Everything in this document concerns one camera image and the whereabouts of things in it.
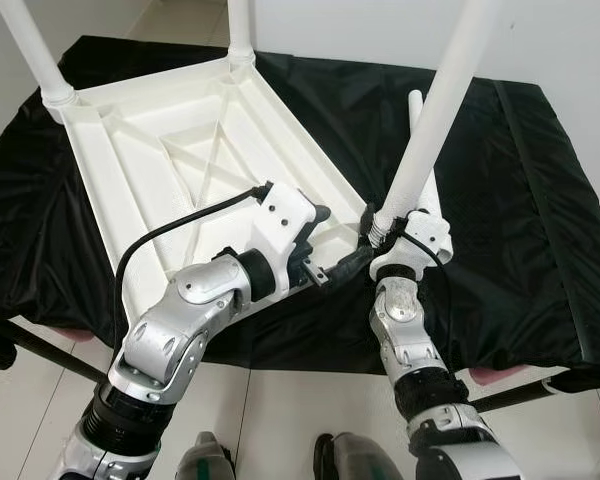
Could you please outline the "white plastic table top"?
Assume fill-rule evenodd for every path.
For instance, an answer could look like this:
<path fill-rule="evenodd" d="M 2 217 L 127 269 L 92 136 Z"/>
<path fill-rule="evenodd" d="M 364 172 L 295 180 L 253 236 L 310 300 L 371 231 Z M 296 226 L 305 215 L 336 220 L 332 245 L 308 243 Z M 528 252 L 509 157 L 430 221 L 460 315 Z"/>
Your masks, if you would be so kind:
<path fill-rule="evenodd" d="M 367 201 L 301 122 L 299 106 L 283 97 L 264 56 L 253 67 L 218 58 L 85 88 L 76 105 L 53 113 L 111 266 L 102 311 L 93 316 L 104 337 L 125 334 L 178 271 L 241 253 L 273 184 L 331 210 L 300 238 L 328 275 L 359 246 Z M 308 289 L 251 301 L 246 311 Z"/>

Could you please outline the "black table cloth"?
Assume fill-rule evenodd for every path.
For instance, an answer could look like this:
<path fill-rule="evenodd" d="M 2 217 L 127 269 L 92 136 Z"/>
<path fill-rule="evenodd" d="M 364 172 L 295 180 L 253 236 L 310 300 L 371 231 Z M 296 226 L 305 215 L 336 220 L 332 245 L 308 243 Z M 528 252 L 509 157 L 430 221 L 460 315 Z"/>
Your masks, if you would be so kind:
<path fill-rule="evenodd" d="M 390 187 L 406 101 L 432 70 L 259 52 L 256 69 L 365 201 Z M 84 329 L 117 342 L 112 270 L 64 129 L 26 84 L 0 106 L 0 324 Z M 429 319 L 451 369 L 561 367 L 600 388 L 600 201 L 536 84 L 474 79 L 437 164 L 456 236 L 451 294 Z"/>

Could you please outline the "grey robot right leg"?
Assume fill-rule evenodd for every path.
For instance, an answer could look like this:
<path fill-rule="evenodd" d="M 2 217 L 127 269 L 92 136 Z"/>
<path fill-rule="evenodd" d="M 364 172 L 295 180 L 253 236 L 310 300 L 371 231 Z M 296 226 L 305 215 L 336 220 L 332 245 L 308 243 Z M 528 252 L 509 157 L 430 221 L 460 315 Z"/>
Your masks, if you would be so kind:
<path fill-rule="evenodd" d="M 315 480 L 404 480 L 381 445 L 351 431 L 315 439 L 313 472 Z"/>

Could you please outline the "grey robot leg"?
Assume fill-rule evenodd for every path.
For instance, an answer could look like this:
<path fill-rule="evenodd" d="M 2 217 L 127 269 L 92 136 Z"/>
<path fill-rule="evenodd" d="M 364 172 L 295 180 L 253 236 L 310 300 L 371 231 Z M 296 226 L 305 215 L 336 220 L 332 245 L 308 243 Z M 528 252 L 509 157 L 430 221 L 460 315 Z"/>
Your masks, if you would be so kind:
<path fill-rule="evenodd" d="M 230 451 L 212 431 L 200 431 L 178 462 L 175 480 L 236 480 Z"/>
<path fill-rule="evenodd" d="M 351 431 L 315 439 L 313 472 L 315 480 L 404 480 L 381 445 Z"/>

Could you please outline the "black metal table leg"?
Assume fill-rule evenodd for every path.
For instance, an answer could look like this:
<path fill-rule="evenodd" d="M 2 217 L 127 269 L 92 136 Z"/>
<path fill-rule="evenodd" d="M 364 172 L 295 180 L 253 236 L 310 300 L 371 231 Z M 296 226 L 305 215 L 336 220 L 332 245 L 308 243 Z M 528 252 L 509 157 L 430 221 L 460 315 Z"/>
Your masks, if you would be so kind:
<path fill-rule="evenodd" d="M 26 351 L 53 362 L 53 364 L 61 366 L 63 369 L 75 372 L 75 374 L 88 379 L 91 383 L 100 384 L 107 381 L 107 375 L 102 370 L 96 369 L 88 362 L 72 356 L 70 352 L 64 352 L 63 349 L 54 346 L 48 340 L 40 338 L 39 335 L 31 333 L 29 330 L 21 328 L 20 325 L 11 323 L 11 321 L 0 323 L 0 334 L 12 340 L 16 346 L 25 348 Z"/>
<path fill-rule="evenodd" d="M 532 381 L 532 383 L 507 389 L 504 392 L 492 394 L 492 396 L 473 399 L 470 404 L 477 408 L 479 413 L 484 413 L 515 406 L 515 404 L 523 404 L 530 401 L 537 401 L 537 399 L 556 396 L 556 394 L 561 393 L 561 390 L 553 387 L 553 381 L 560 381 L 561 378 L 570 378 L 570 376 L 570 371 L 559 372 L 559 374 L 552 375 L 550 378 Z"/>

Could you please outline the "grey robot left leg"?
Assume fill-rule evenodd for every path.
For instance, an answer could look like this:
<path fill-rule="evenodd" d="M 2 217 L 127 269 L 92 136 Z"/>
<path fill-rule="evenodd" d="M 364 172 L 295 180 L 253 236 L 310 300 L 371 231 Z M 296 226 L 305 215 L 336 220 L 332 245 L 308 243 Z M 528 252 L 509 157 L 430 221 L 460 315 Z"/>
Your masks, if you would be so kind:
<path fill-rule="evenodd" d="M 230 451 L 212 431 L 200 431 L 178 462 L 175 480 L 236 480 Z"/>

